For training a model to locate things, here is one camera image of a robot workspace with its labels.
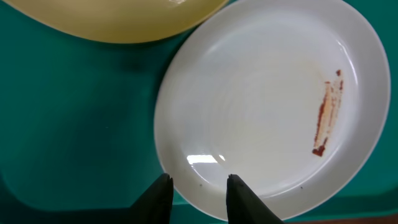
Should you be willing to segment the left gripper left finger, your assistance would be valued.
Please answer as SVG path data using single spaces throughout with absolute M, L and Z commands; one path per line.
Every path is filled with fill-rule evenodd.
M 131 205 L 129 223 L 169 224 L 173 197 L 173 178 L 164 173 Z

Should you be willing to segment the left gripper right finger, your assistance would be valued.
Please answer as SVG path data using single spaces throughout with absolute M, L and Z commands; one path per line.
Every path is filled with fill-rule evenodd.
M 229 224 L 284 224 L 236 174 L 227 179 L 226 208 Z

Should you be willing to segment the white plate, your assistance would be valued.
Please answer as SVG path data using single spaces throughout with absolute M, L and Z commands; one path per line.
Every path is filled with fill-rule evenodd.
M 197 28 L 168 67 L 155 146 L 199 211 L 226 220 L 226 181 L 236 174 L 286 220 L 358 173 L 390 97 L 381 40 L 349 4 L 237 1 Z

